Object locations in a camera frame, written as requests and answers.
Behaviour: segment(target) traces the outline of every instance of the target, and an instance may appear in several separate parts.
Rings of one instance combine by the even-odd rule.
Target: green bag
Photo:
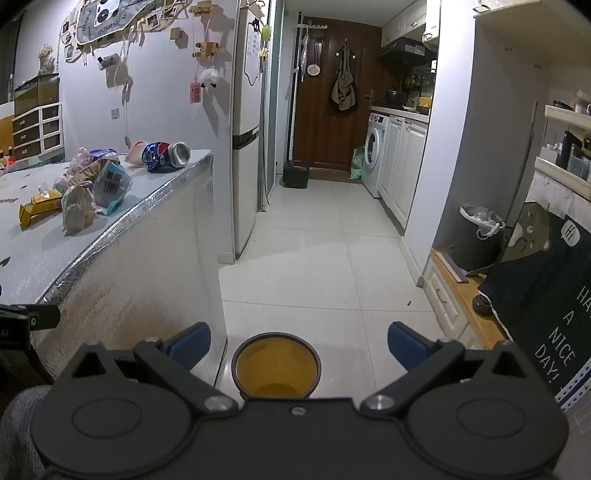
[[[365,146],[355,148],[353,150],[353,161],[351,162],[351,180],[361,178],[361,171],[363,170],[363,162],[365,161]]]

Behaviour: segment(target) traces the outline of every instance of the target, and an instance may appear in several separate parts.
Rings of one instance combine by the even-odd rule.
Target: pink tag
[[[190,85],[190,103],[201,103],[201,84],[192,83]]]

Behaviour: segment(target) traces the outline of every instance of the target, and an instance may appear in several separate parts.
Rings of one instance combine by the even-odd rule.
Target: refrigerator
[[[240,9],[236,39],[232,124],[232,194],[236,256],[251,236],[258,198],[261,83],[261,24],[248,8]]]

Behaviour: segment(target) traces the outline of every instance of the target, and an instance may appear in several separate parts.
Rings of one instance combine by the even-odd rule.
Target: crushed can
[[[191,156],[188,146],[182,142],[170,144],[154,142],[146,145],[142,152],[142,162],[148,171],[167,168],[183,168]]]

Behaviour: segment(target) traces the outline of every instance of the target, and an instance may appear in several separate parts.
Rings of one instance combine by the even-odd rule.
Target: white floor tile
[[[344,233],[400,238],[380,201],[373,198],[364,185],[336,181],[330,183]]]
[[[257,214],[256,225],[342,232],[331,183],[310,180],[306,189],[286,189],[277,184],[268,210]]]
[[[437,340],[444,336],[432,312],[363,311],[362,313],[376,390],[381,390],[406,373],[404,367],[388,349],[388,328],[392,322],[403,322],[430,340]]]
[[[232,357],[248,338],[286,332],[308,342],[322,364],[312,397],[351,397],[358,404],[376,391],[361,312],[280,307],[225,301],[228,351],[217,388],[240,400],[231,373]]]
[[[224,300],[359,309],[342,233],[256,226],[239,261],[220,270],[220,283]]]
[[[346,234],[345,240],[362,310],[433,311],[413,283],[399,239]]]

